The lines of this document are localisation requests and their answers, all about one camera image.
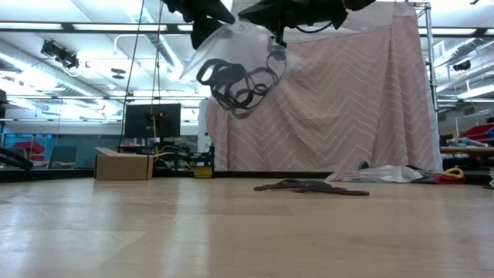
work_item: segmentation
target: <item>chevron patterned fabric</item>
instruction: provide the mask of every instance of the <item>chevron patterned fabric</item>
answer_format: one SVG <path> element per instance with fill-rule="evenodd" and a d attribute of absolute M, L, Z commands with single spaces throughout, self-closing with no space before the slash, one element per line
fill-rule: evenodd
<path fill-rule="evenodd" d="M 218 171 L 434 168 L 425 68 L 415 16 L 369 32 L 295 43 L 304 61 L 237 121 L 213 100 L 207 125 Z"/>

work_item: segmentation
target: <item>computer monitor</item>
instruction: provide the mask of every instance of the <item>computer monitor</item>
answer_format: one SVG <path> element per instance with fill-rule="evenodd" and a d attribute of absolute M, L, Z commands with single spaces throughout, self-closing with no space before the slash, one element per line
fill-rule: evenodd
<path fill-rule="evenodd" d="M 181 104 L 127 105 L 125 138 L 180 137 Z"/>

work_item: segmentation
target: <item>ceiling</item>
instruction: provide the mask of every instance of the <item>ceiling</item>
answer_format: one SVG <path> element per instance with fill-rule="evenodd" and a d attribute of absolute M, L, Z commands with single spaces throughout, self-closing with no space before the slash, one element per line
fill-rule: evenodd
<path fill-rule="evenodd" d="M 234 14 L 257 2 L 257 0 L 222 1 L 228 7 L 232 7 Z M 451 5 L 448 0 L 432 0 L 433 26 L 494 27 L 492 17 L 494 0 L 480 0 L 477 5 L 470 5 L 470 1 L 455 0 L 455 4 Z M 0 21 L 131 23 L 136 22 L 140 5 L 140 0 L 1 0 Z M 179 14 L 171 14 L 166 7 L 159 19 L 160 0 L 146 0 L 144 6 L 150 23 L 183 23 Z M 424 16 L 419 19 L 419 25 L 425 25 Z M 297 36 L 297 32 L 290 32 L 292 36 Z M 200 97 L 208 97 L 210 93 L 197 82 L 180 81 L 175 74 L 180 72 L 180 66 L 186 65 L 195 53 L 189 36 L 165 35 L 161 38 L 167 45 L 168 52 L 176 56 L 179 63 L 175 67 L 167 66 L 167 61 L 160 55 L 161 74 L 156 78 L 154 78 L 156 45 L 145 36 L 139 37 L 135 49 L 135 63 L 132 65 L 130 58 L 134 52 L 135 36 L 121 36 L 115 43 L 117 37 L 118 35 L 114 34 L 0 32 L 0 53 L 2 53 L 2 44 L 11 46 L 12 51 L 6 55 L 12 55 L 18 61 L 31 65 L 34 70 L 47 70 L 48 73 L 52 73 L 52 76 L 55 75 L 54 77 L 59 80 L 59 86 L 62 80 L 66 89 L 70 87 L 70 92 L 64 91 L 71 93 L 70 95 L 74 95 L 77 88 L 83 87 L 82 93 L 78 92 L 81 96 L 123 96 L 129 81 L 130 68 L 133 67 L 129 91 L 134 92 L 134 96 L 150 96 L 153 88 L 158 90 L 159 84 L 161 96 L 184 98 L 174 100 L 183 104 L 184 120 L 197 120 Z M 42 44 L 46 40 L 55 41 L 59 46 L 76 52 L 82 65 L 80 68 L 84 70 L 69 70 L 64 73 L 58 62 L 54 59 L 46 59 L 40 53 Z M 427 41 L 422 39 L 421 42 L 426 53 Z M 122 80 L 113 78 L 115 73 L 111 71 L 112 69 L 126 71 L 125 78 Z M 36 82 L 46 81 L 46 79 L 38 79 Z M 185 97 L 197 98 L 188 100 Z M 37 101 L 52 104 L 48 100 Z M 146 102 L 149 100 L 138 100 L 136 103 Z M 121 117 L 121 114 L 116 113 L 118 109 L 114 109 L 122 107 L 121 100 L 98 100 L 96 104 L 98 103 L 105 107 L 105 110 L 113 107 L 111 112 L 105 113 L 105 117 L 115 119 Z"/>

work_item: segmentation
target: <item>transparent plastic bag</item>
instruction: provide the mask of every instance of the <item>transparent plastic bag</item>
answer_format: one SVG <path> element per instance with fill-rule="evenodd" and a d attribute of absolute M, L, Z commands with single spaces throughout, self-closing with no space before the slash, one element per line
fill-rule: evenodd
<path fill-rule="evenodd" d="M 422 175 L 405 166 L 386 165 L 381 168 L 368 168 L 358 171 L 333 173 L 328 181 L 398 182 L 407 183 L 422 178 Z"/>
<path fill-rule="evenodd" d="M 245 119 L 297 63 L 268 29 L 237 20 L 199 46 L 181 79 L 209 86 L 224 110 Z"/>

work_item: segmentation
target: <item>yellow object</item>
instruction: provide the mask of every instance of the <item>yellow object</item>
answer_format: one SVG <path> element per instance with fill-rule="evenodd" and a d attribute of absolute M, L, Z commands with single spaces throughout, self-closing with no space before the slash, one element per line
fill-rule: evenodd
<path fill-rule="evenodd" d="M 442 172 L 441 175 L 443 175 L 445 177 L 457 178 L 457 179 L 463 178 L 465 176 L 465 174 L 463 173 L 463 170 L 460 168 L 448 169 L 448 170 Z"/>
<path fill-rule="evenodd" d="M 193 167 L 195 178 L 212 178 L 213 170 L 211 167 Z"/>

